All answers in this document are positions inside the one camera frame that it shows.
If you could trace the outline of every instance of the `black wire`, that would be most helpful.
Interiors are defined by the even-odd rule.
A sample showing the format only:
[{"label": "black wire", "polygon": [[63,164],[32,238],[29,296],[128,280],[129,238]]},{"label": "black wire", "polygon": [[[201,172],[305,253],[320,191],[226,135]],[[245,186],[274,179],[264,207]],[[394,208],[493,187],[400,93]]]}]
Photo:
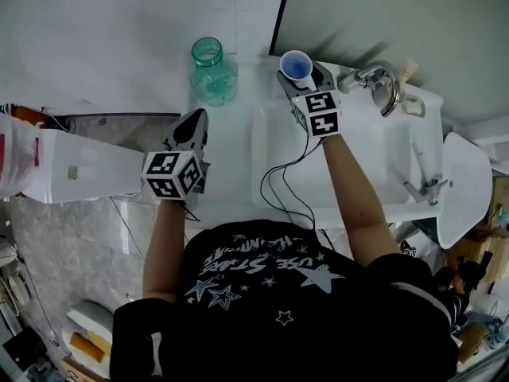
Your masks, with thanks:
[{"label": "black wire", "polygon": [[189,210],[186,208],[186,206],[185,206],[185,204],[184,204],[183,202],[181,202],[181,205],[182,205],[182,208],[183,208],[183,209],[184,209],[184,210],[185,210],[185,211],[186,211],[186,212],[187,212],[190,216],[192,216],[192,217],[194,218],[194,219],[192,220],[192,219],[191,219],[191,218],[189,218],[189,217],[185,217],[185,219],[186,219],[186,220],[191,220],[192,222],[201,222],[198,218],[196,218],[196,217],[193,215],[193,213],[192,213],[191,211],[189,211]]},{"label": "black wire", "polygon": [[336,249],[334,248],[334,245],[332,244],[331,240],[329,239],[329,237],[327,235],[327,232],[324,229],[319,229],[318,232],[320,232],[323,236],[325,236],[325,238],[327,238],[328,244],[331,245],[331,248],[333,249],[333,251],[336,251]]},{"label": "black wire", "polygon": [[[309,136],[306,136],[306,140],[305,140],[305,148],[304,148],[304,151],[302,152],[302,156],[300,156],[299,158],[302,159],[302,157],[305,155],[305,152],[308,151],[308,146],[309,146]],[[276,194],[276,192],[274,191],[274,188],[272,187],[272,182],[270,181],[270,178],[272,177],[272,174],[275,173],[276,171],[278,170],[274,170],[274,171],[271,171],[270,174],[269,174],[269,187],[270,187],[270,190],[272,191],[272,194],[276,197],[276,199],[279,201],[279,204],[281,205],[281,208],[283,208],[285,211],[286,211],[286,215],[288,215],[288,218],[289,218],[289,221],[293,224],[293,219],[292,219],[292,216],[289,214],[290,211],[288,211],[288,209],[285,207],[285,205],[282,203],[282,201],[279,199],[278,195]]]},{"label": "black wire", "polygon": [[[275,167],[271,168],[270,170],[268,170],[268,171],[265,173],[265,175],[263,176],[262,180],[260,181],[260,195],[262,196],[262,198],[265,200],[265,202],[266,202],[268,205],[270,205],[270,206],[271,206],[272,208],[274,208],[274,209],[277,209],[278,211],[286,212],[287,214],[294,213],[294,214],[297,214],[297,215],[304,216],[304,217],[308,218],[311,222],[313,222],[313,219],[312,219],[311,217],[309,217],[308,215],[304,214],[304,213],[295,212],[295,211],[289,211],[289,210],[287,210],[287,209],[284,207],[284,205],[283,205],[283,207],[284,207],[285,209],[280,209],[280,208],[278,208],[277,206],[275,206],[274,204],[271,204],[271,203],[269,202],[269,200],[267,200],[267,199],[265,198],[265,196],[263,195],[263,182],[265,181],[265,178],[266,178],[266,176],[267,176],[267,175],[272,175],[273,173],[275,173],[275,172],[276,172],[276,171],[278,171],[278,170],[283,170],[283,169],[285,169],[286,167],[290,167],[290,166],[293,166],[293,165],[295,165],[295,164],[297,164],[297,163],[301,162],[302,160],[304,160],[304,158],[308,157],[308,156],[309,156],[309,155],[310,155],[310,154],[311,154],[314,150],[316,150],[316,149],[317,149],[317,148],[318,148],[318,147],[319,147],[319,146],[320,146],[323,142],[324,142],[324,139],[321,139],[321,140],[318,142],[318,144],[317,144],[316,146],[314,146],[314,148],[313,148],[312,150],[310,150],[308,153],[306,153],[305,151],[307,150],[308,145],[309,145],[309,136],[308,136],[308,137],[307,137],[307,139],[306,139],[306,148],[305,148],[304,153],[302,153],[302,156],[300,156],[298,159],[296,159],[296,160],[294,160],[294,161],[292,161],[292,162],[289,162],[289,163],[286,163],[286,164],[282,164],[282,165],[280,165],[280,166],[275,166]],[[273,193],[274,193],[274,195],[275,195],[275,191],[274,191],[274,188],[272,188],[272,185],[271,185],[271,183],[270,183],[270,180],[269,180],[269,187],[270,187],[270,189],[272,190],[272,192],[273,192]]]},{"label": "black wire", "polygon": [[317,227],[316,226],[315,214],[313,213],[313,210],[309,207],[309,205],[307,205],[301,198],[299,198],[297,196],[297,194],[291,189],[291,187],[289,186],[288,182],[286,182],[285,174],[286,174],[286,169],[287,168],[288,167],[285,167],[285,169],[283,170],[283,181],[285,182],[286,186],[288,187],[289,191],[293,194],[293,196],[296,197],[301,202],[301,204],[303,204],[311,212],[311,216],[313,217],[311,222],[313,222],[313,231],[314,231],[315,228]]},{"label": "black wire", "polygon": [[[309,136],[306,136],[306,144],[305,144],[305,151],[308,149],[308,144],[309,144]],[[288,166],[292,166],[293,164],[297,164],[298,162],[300,162],[301,160],[303,160],[306,156],[308,156],[309,154],[311,154],[314,150],[316,149],[316,147],[311,150],[309,153],[303,153],[302,156],[300,156],[298,159],[292,161],[292,162],[289,162],[289,163],[286,163],[286,164],[282,164],[280,166],[275,166],[275,167],[272,167],[270,170],[268,170],[265,175],[263,176],[262,180],[260,181],[260,195],[262,196],[262,198],[265,200],[265,202],[270,205],[272,208],[274,209],[277,209],[278,211],[282,211],[282,212],[286,212],[286,214],[288,214],[288,217],[290,219],[291,222],[292,219],[290,217],[290,213],[294,213],[294,214],[297,214],[297,215],[301,215],[301,216],[305,216],[306,218],[308,218],[309,220],[311,220],[311,218],[309,218],[309,216],[303,214],[303,213],[300,213],[300,212],[296,212],[296,211],[289,211],[288,209],[286,209],[286,207],[284,206],[284,204],[279,200],[279,197],[276,195],[276,192],[274,191],[274,188],[272,187],[272,183],[270,182],[270,176],[272,175],[272,173],[275,173],[277,170],[282,170],[283,168],[285,167],[288,167]],[[263,195],[263,182],[265,181],[265,178],[266,176],[269,175],[269,187],[272,191],[272,193],[276,196],[276,198],[279,200],[279,203],[281,204],[281,206],[283,207],[283,209],[281,208],[278,208],[277,206],[275,206],[274,204],[271,204],[269,202],[269,200],[267,200],[265,198],[265,196]]]}]

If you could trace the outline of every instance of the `blue cup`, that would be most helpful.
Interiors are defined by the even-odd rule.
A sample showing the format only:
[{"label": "blue cup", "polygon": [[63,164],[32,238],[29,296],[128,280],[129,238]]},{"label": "blue cup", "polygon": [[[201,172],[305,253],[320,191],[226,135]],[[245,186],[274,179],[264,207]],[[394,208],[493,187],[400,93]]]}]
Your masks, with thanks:
[{"label": "blue cup", "polygon": [[284,53],[279,61],[279,68],[283,75],[292,80],[299,88],[310,88],[312,91],[317,89],[311,77],[313,62],[302,51],[294,49]]}]

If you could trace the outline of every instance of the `gray floor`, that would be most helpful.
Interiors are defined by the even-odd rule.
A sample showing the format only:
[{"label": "gray floor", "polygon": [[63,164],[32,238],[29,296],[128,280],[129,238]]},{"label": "gray floor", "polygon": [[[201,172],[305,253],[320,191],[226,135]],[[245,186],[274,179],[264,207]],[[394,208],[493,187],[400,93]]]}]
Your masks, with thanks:
[{"label": "gray floor", "polygon": [[[173,120],[108,116],[77,119],[69,126],[75,134],[146,152],[165,149],[164,131]],[[65,355],[65,347],[58,349],[51,340],[63,345],[60,332],[69,307],[92,300],[113,312],[130,298],[141,297],[140,253],[148,250],[157,204],[147,189],[133,197],[58,205],[29,198],[11,198],[6,204],[14,239],[37,292],[22,267],[32,301],[21,317],[40,331],[54,361]]]}]

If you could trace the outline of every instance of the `white plastic bag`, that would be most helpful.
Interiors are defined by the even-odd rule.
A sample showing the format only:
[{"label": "white plastic bag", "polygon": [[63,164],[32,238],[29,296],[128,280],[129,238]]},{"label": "white plastic bag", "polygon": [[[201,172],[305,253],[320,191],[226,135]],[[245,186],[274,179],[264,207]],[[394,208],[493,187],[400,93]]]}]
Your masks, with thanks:
[{"label": "white plastic bag", "polygon": [[29,186],[39,165],[39,140],[35,126],[0,113],[0,197]]}]

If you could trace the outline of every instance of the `green glass jar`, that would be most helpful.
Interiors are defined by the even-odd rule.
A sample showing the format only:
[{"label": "green glass jar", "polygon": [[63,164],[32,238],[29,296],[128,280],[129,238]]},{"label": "green glass jar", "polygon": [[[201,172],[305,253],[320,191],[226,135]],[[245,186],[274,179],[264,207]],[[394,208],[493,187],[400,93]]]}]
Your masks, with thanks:
[{"label": "green glass jar", "polygon": [[194,43],[191,50],[194,61],[189,75],[198,98],[213,107],[223,106],[237,95],[237,63],[223,54],[221,43],[205,37]]}]

